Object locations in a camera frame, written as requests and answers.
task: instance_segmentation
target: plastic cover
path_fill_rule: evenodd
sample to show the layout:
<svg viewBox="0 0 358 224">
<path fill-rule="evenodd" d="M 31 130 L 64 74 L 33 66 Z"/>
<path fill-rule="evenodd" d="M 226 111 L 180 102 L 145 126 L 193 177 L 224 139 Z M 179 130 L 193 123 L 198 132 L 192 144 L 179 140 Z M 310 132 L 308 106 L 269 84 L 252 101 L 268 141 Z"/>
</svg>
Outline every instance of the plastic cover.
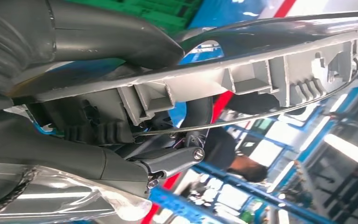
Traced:
<svg viewBox="0 0 358 224">
<path fill-rule="evenodd" d="M 10 186 L 9 190 L 13 189 L 26 168 L 29 165 L 0 163 L 0 191 L 2 187 Z M 149 200 L 122 190 L 57 169 L 44 166 L 36 168 L 38 173 L 25 192 L 0 212 L 0 222 L 38 220 L 38 223 L 51 223 L 112 214 L 126 221 L 135 221 L 143 218 L 151 209 Z"/>
</svg>

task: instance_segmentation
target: blue panel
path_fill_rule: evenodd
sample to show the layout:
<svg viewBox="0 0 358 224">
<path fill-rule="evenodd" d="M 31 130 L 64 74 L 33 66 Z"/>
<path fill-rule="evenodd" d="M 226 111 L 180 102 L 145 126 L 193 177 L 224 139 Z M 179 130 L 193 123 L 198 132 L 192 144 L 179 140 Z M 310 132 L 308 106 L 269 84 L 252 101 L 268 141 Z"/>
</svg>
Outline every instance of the blue panel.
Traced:
<svg viewBox="0 0 358 224">
<path fill-rule="evenodd" d="M 190 28 L 221 27 L 234 22 L 254 20 L 263 11 L 267 0 L 205 0 Z"/>
</svg>

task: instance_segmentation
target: metal rod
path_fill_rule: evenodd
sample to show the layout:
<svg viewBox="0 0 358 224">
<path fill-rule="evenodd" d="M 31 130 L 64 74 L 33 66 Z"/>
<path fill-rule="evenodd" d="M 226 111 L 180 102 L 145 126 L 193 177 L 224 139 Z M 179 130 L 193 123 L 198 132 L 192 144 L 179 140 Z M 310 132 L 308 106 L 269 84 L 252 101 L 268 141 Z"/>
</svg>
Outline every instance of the metal rod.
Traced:
<svg viewBox="0 0 358 224">
<path fill-rule="evenodd" d="M 352 213 L 358 208 L 358 195 L 347 206 L 347 212 L 342 212 L 336 219 L 338 223 L 345 223 L 345 221 L 352 215 Z"/>
<path fill-rule="evenodd" d="M 348 175 L 344 181 L 339 185 L 339 187 L 330 195 L 329 198 L 323 203 L 323 206 L 327 208 L 333 201 L 336 199 L 339 194 L 344 190 L 346 186 L 352 181 L 352 174 Z"/>
<path fill-rule="evenodd" d="M 311 172 L 311 174 L 312 174 L 312 175 L 315 175 L 315 176 L 318 176 L 318 177 L 320 177 L 320 178 L 323 178 L 323 179 L 327 180 L 329 183 L 335 183 L 335 182 L 336 182 L 336 180 L 334 180 L 333 178 L 328 177 L 328 176 L 324 176 L 324 175 L 322 175 L 322 174 L 320 174 L 320 173 Z"/>
<path fill-rule="evenodd" d="M 241 206 L 239 212 L 243 213 L 244 211 L 246 211 L 246 208 L 250 205 L 250 203 L 252 203 L 252 201 L 253 201 L 253 197 L 249 196 L 244 202 L 244 204 Z"/>
</svg>

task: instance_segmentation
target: ceiling light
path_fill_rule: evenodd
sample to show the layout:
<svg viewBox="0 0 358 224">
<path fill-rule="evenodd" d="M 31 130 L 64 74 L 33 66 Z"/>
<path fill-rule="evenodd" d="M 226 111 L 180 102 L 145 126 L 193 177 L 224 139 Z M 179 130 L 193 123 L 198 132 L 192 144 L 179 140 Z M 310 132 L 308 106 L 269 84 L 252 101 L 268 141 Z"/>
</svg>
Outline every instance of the ceiling light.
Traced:
<svg viewBox="0 0 358 224">
<path fill-rule="evenodd" d="M 289 214 L 285 210 L 278 211 L 279 224 L 289 224 Z"/>
<path fill-rule="evenodd" d="M 311 142 L 316 138 L 317 134 L 322 130 L 322 128 L 329 122 L 330 117 L 326 116 L 320 121 L 320 123 L 316 126 L 316 128 L 308 135 L 308 138 L 304 141 L 304 143 L 300 147 L 300 151 L 304 151 L 308 148 Z"/>
<path fill-rule="evenodd" d="M 285 175 L 289 172 L 289 170 L 294 165 L 294 162 L 291 161 L 288 163 L 288 165 L 285 167 L 285 169 L 282 170 L 282 172 L 276 177 L 274 182 L 271 184 L 271 186 L 267 189 L 267 193 L 271 193 L 275 190 L 275 188 L 278 186 L 278 184 L 282 181 L 282 179 L 285 177 Z"/>
<path fill-rule="evenodd" d="M 339 138 L 333 134 L 328 134 L 324 137 L 324 141 L 331 145 L 336 150 L 342 152 L 349 158 L 358 162 L 358 147 L 353 145 L 350 142 L 345 141 L 342 138 Z"/>
<path fill-rule="evenodd" d="M 337 101 L 333 104 L 333 106 L 330 109 L 330 112 L 335 112 L 336 110 L 338 110 L 339 106 L 344 102 L 344 100 L 346 99 L 346 97 L 348 96 L 348 94 L 342 94 Z"/>
</svg>

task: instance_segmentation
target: green container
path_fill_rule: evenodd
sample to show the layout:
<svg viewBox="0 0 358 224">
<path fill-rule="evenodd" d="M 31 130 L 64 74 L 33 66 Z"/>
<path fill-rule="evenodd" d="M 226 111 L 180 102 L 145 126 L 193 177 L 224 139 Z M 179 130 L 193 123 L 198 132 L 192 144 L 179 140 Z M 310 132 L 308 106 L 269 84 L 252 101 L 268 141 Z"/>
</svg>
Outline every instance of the green container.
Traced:
<svg viewBox="0 0 358 224">
<path fill-rule="evenodd" d="M 202 0 L 69 0 L 144 18 L 167 33 L 187 28 Z"/>
</svg>

